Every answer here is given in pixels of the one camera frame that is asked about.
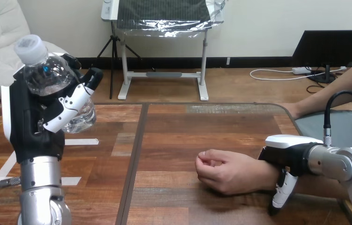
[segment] white bottle cap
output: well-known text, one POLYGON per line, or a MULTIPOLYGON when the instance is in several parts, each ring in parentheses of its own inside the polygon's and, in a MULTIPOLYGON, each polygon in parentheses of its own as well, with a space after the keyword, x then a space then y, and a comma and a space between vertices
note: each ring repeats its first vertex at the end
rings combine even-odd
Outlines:
POLYGON ((47 55, 47 48, 37 35, 27 35, 17 41, 14 47, 15 53, 25 65, 35 65, 41 62, 47 55))

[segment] computer monitor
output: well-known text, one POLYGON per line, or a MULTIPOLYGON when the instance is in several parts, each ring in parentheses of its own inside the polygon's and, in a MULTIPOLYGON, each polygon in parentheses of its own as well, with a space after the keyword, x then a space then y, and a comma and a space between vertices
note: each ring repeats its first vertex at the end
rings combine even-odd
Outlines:
POLYGON ((293 54, 295 67, 325 67, 325 74, 309 77, 330 83, 330 67, 352 63, 352 30, 306 30, 293 54))

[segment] robotic hand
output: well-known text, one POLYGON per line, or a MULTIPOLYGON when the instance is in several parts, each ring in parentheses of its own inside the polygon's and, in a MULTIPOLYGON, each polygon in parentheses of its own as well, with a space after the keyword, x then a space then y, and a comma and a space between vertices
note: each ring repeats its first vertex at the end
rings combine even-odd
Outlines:
POLYGON ((352 148, 330 147, 320 140, 294 135, 270 136, 266 145, 259 159, 282 168, 277 193, 269 206, 270 215, 283 207, 298 177, 307 173, 338 180, 352 202, 352 148))
POLYGON ((62 55, 78 78, 49 96, 31 94, 22 70, 10 87, 2 87, 2 117, 5 137, 21 165, 21 214, 18 224, 70 225, 71 214, 61 188, 60 160, 65 137, 61 130, 88 101, 103 73, 91 68, 79 73, 80 63, 62 55))

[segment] human hand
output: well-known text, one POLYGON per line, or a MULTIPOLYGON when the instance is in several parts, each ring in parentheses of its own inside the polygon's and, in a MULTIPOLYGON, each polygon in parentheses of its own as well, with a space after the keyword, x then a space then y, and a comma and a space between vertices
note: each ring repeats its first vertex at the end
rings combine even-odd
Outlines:
POLYGON ((200 181, 225 195, 274 190, 279 176, 265 161, 213 149, 199 153, 195 167, 200 181))

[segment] white wall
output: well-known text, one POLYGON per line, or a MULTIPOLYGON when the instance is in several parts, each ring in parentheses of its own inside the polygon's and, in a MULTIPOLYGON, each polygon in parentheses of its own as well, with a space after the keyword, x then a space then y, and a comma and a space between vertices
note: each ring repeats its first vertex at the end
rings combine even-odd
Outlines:
MULTIPOLYGON (((18 1, 31 33, 73 56, 96 57, 111 35, 100 18, 102 0, 18 1)), ((209 31, 208 56, 292 56, 304 30, 352 30, 352 0, 228 0, 225 23, 209 31)), ((202 53, 202 36, 128 37, 127 43, 142 57, 202 53)))

